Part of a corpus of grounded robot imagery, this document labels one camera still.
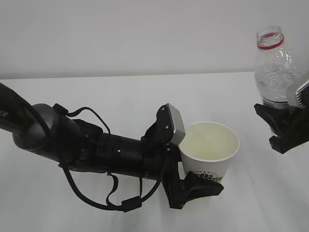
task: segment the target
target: clear plastic bottle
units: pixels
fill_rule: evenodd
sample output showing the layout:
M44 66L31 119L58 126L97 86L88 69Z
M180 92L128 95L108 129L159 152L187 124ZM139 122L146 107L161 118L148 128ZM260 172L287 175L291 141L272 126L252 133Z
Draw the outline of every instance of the clear plastic bottle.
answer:
M269 26L256 35L259 49L255 64L255 82L265 106L292 110L286 100L286 90L301 79L290 52L284 47L284 35L279 26Z

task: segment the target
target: paper cup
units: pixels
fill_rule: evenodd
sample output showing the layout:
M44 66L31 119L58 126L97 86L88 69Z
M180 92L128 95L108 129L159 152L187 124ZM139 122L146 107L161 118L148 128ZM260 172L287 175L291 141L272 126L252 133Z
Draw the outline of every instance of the paper cup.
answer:
M221 182L239 150L237 135L217 122L197 122L185 132L185 138L179 144L184 171Z

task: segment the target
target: bottle opening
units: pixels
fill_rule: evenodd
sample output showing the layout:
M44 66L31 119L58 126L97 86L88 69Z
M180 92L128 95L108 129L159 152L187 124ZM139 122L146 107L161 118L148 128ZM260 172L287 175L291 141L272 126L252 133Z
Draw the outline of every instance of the bottle opening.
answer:
M284 42L284 35L277 25L262 29L256 34L257 47L260 50L270 50Z

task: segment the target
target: black cable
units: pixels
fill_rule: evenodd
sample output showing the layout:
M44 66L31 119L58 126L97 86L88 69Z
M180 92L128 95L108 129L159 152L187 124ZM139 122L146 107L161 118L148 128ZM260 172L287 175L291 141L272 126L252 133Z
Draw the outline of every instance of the black cable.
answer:
M110 128L107 126L107 124L104 122L104 120L100 117L100 115L98 115L93 109L91 109L91 108L89 108L89 107L82 107L82 108L80 108L80 109L78 109L78 110L76 110L76 111L74 111L74 112L67 113L67 116L69 116L69 117L78 116L78 115L81 113L81 111L83 111L83 110L89 110L89 111L91 111L95 116L97 116L97 118L103 123L103 125L104 125L105 128L107 129L109 137L111 136L111 130L110 130Z
M165 168L166 168L166 165L167 165L167 159L166 159L166 156L165 154L163 154L163 164L161 166L161 170L160 170L160 175L157 179L157 181L155 182L153 188L145 195L141 198L141 202L144 202L146 201L147 199L149 199L154 193L155 191L158 189L162 179L163 179L163 175L165 173Z
M99 208L99 209L103 209L103 210L111 210L111 211L123 211L123 207L122 206L116 206L116 205L111 205L111 206L107 206L107 205L103 205L103 204L99 204L97 202L92 201L91 199L87 198L86 196L84 196L79 189L77 188L72 175L67 167L67 164L65 162L65 160L63 159L62 155L60 154L60 151L58 149L58 146L53 138L53 135L49 129L49 127L47 126L46 122L44 121L44 119L42 118L42 116L26 101L23 99L23 104L25 106L25 108L27 110L29 110L29 112L35 117L35 119L38 121L38 123L40 124L40 126L42 127L42 129L44 130L44 132L46 133L47 137L49 138L52 148L53 150L55 150L56 155L59 159L59 163L63 169L63 172L69 182L69 185L71 186L73 192L75 193L75 195L81 199L83 202L87 203L88 205L91 205L95 208Z
M98 209L103 209L103 210L110 210L110 211L124 211L124 207L122 205L103 205L103 204L99 204L97 202L94 202L93 200L87 198L86 196L84 196L80 191L79 189L77 188L73 178L72 178L72 175L69 171L69 168L67 167L67 164L65 162L65 160L63 159L62 155L60 154L60 151L59 151L59 148L54 140L54 137L51 133L51 130L49 129L49 127L47 126L46 122L44 121L44 119L42 118L42 116L32 107L32 105L30 105L26 100L24 100L23 98L22 99L22 102L23 102L23 105L25 106L25 108L35 117L35 119L38 121L38 123L40 124L40 126L42 127L42 129L44 130L46 136L49 138L50 140L50 143L51 143L51 146L53 148L53 150L56 152L56 155L57 155L57 158L59 159L59 163L60 163L60 166L62 167L63 169L63 172L69 182L69 185L71 186L73 192L75 193L75 195L81 199L83 202L85 202L86 204L92 206L92 207L95 207L95 208L98 208ZM106 129L108 130L109 134L111 133L110 132L110 129L109 127L106 125L106 123L101 119L101 117L94 111L92 110L91 108L88 108L88 107L83 107L73 113L70 113L70 115L78 115L82 110L90 110L92 113L94 113L98 119L104 124L104 126L106 127ZM165 168L166 168L166 158L163 158L163 164L162 164L162 167L161 167L161 170L160 170L160 175L159 175L159 178L157 179L155 185L153 186L153 188L144 196L141 198L141 202L144 202L145 200L149 199L153 194L154 192L157 190L157 188L159 187L162 179L163 179L163 175L164 175L164 172L165 172Z
M140 179L140 197L141 197L143 193L143 178L140 176L139 179Z

